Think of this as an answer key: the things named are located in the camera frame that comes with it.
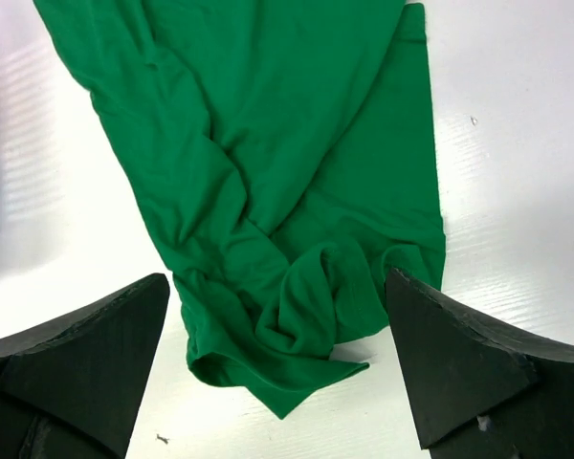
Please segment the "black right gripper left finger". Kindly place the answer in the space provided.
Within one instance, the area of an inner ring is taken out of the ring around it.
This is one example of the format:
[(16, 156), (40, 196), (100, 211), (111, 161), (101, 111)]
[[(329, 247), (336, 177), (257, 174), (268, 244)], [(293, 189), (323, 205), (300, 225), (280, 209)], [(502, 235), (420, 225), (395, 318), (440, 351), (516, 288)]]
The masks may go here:
[(0, 458), (123, 458), (170, 288), (148, 275), (0, 339)]

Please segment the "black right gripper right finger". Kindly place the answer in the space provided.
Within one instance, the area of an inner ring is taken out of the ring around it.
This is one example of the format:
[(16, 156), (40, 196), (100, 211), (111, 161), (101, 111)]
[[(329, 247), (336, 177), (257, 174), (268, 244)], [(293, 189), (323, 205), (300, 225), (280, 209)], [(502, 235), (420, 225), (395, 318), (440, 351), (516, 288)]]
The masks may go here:
[(459, 303), (397, 269), (393, 340), (433, 458), (574, 458), (574, 346)]

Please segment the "green t shirt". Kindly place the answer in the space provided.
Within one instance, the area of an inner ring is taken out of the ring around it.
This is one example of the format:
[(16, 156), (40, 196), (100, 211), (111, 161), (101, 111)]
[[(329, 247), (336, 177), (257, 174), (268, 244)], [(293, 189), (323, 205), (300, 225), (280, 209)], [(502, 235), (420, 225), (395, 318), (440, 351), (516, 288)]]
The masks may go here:
[(364, 370), (398, 268), (442, 283), (425, 8), (38, 1), (182, 302), (187, 363), (278, 418)]

